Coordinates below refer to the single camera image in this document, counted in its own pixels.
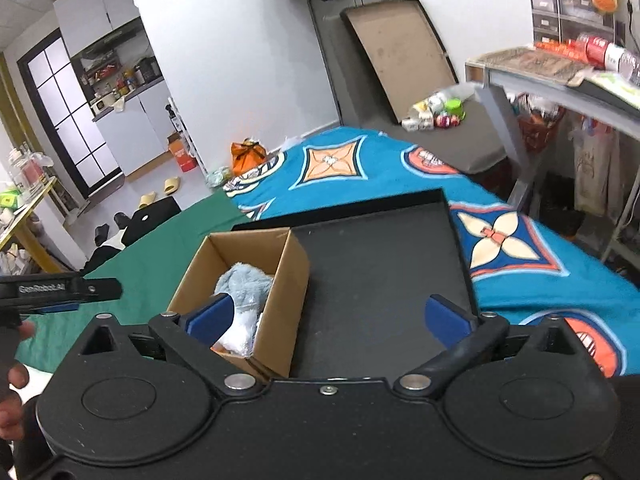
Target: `wooden tabletop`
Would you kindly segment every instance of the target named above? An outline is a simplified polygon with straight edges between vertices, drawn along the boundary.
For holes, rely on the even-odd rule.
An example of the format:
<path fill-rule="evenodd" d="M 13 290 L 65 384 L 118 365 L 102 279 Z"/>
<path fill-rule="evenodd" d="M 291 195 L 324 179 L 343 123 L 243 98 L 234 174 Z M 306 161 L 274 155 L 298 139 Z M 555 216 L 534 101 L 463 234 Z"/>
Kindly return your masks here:
<path fill-rule="evenodd" d="M 22 209 L 20 209 L 19 213 L 14 217 L 9 226 L 0 235 L 0 249 L 2 249 L 11 237 L 14 236 L 16 228 L 24 222 L 24 220 L 33 212 L 35 207 L 42 202 L 42 199 L 47 196 L 55 183 L 56 178 L 53 177 L 36 196 L 34 196 Z"/>

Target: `orange plastic bag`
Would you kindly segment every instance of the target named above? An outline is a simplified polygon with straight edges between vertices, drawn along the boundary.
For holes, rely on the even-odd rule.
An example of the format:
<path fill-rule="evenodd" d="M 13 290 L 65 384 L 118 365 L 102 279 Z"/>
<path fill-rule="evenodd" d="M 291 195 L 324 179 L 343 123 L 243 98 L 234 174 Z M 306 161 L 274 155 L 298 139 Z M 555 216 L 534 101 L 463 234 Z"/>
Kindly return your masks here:
<path fill-rule="evenodd" d="M 245 139 L 231 144 L 231 157 L 234 176 L 240 176 L 267 160 L 267 150 L 259 142 Z"/>

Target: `frosted glass pane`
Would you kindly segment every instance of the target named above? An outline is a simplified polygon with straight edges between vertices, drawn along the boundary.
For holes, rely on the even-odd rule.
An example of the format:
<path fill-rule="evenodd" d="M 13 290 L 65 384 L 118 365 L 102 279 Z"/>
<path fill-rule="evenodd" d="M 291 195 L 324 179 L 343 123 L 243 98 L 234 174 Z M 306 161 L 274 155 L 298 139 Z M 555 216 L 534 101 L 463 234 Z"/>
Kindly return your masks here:
<path fill-rule="evenodd" d="M 82 140 L 82 136 L 71 117 L 62 121 L 58 125 L 57 130 L 60 140 L 62 140 L 62 144 L 65 145 L 72 161 L 77 162 L 89 155 L 89 148 L 84 143 L 84 140 Z"/>
<path fill-rule="evenodd" d="M 98 163 L 92 156 L 88 156 L 85 160 L 79 162 L 77 168 L 89 187 L 104 178 Z"/>
<path fill-rule="evenodd" d="M 113 155 L 111 155 L 111 150 L 106 144 L 94 151 L 94 157 L 95 160 L 98 161 L 98 164 L 100 164 L 105 175 L 118 169 L 118 163 L 116 162 L 116 159 L 113 158 Z"/>
<path fill-rule="evenodd" d="M 36 86 L 40 86 L 51 77 L 51 69 L 44 52 L 39 53 L 29 62 L 29 70 Z"/>
<path fill-rule="evenodd" d="M 55 79 L 51 78 L 44 83 L 38 88 L 38 93 L 54 126 L 69 115 L 69 110 L 60 90 L 58 90 Z"/>
<path fill-rule="evenodd" d="M 82 88 L 73 67 L 68 64 L 55 75 L 62 96 L 65 98 L 69 111 L 74 111 L 86 102 L 86 97 L 82 93 Z"/>
<path fill-rule="evenodd" d="M 78 128 L 80 128 L 80 133 L 91 150 L 95 150 L 104 144 L 104 138 L 102 138 L 102 134 L 100 133 L 98 126 L 91 121 L 93 118 L 94 114 L 88 104 L 84 105 L 74 113 L 74 119 L 76 120 Z"/>
<path fill-rule="evenodd" d="M 66 53 L 65 44 L 62 42 L 62 38 L 51 43 L 44 51 L 47 53 L 49 65 L 53 72 L 57 72 L 69 63 L 69 56 Z"/>

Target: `green cloth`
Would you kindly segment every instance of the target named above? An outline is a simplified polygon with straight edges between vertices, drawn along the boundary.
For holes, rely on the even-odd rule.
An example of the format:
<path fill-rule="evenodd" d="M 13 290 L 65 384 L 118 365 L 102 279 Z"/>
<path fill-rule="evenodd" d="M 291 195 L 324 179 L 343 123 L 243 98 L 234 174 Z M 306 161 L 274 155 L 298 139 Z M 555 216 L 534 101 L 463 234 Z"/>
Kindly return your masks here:
<path fill-rule="evenodd" d="M 16 358 L 53 372 L 96 314 L 111 312 L 120 324 L 148 322 L 166 310 L 205 236 L 246 221 L 221 190 L 194 204 L 87 275 L 120 280 L 119 300 L 81 304 L 75 312 L 31 316 L 36 335 L 21 343 Z"/>

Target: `slipper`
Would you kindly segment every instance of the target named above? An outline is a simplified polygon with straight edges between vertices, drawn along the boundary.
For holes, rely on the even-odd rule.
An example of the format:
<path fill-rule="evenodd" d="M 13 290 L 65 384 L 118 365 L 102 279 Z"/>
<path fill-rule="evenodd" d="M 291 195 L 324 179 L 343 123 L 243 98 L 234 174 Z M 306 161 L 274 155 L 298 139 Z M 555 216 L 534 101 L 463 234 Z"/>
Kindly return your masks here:
<path fill-rule="evenodd" d="M 172 176 L 164 181 L 164 194 L 169 196 L 178 191 L 180 187 L 180 177 Z"/>
<path fill-rule="evenodd" d="M 155 199 L 156 199 L 155 191 L 152 191 L 151 193 L 147 193 L 146 195 L 143 195 L 142 197 L 140 197 L 140 205 L 138 206 L 138 209 L 142 209 L 143 207 L 146 207 L 149 204 L 152 204 Z"/>

